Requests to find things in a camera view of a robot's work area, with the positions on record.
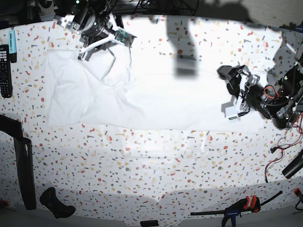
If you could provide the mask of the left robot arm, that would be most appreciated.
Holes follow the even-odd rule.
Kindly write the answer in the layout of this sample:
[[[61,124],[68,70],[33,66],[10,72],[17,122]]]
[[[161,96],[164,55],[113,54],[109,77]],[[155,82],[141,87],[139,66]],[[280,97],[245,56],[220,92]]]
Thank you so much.
[[[296,64],[278,81],[278,87],[263,86],[261,77],[253,75],[245,65],[218,68],[219,78],[236,99],[235,104],[225,108],[226,118],[239,120],[254,110],[271,119],[278,129],[294,126],[303,113],[303,49],[295,50],[289,43],[286,46],[295,54]]]

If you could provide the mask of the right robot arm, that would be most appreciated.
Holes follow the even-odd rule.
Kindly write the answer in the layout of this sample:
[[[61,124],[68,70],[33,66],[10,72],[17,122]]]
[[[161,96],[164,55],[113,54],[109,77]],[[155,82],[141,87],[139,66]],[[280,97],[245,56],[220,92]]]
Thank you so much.
[[[116,0],[55,0],[54,20],[80,35],[78,60],[88,61],[93,53],[108,46],[131,47],[136,36],[124,29],[122,17],[113,14]]]

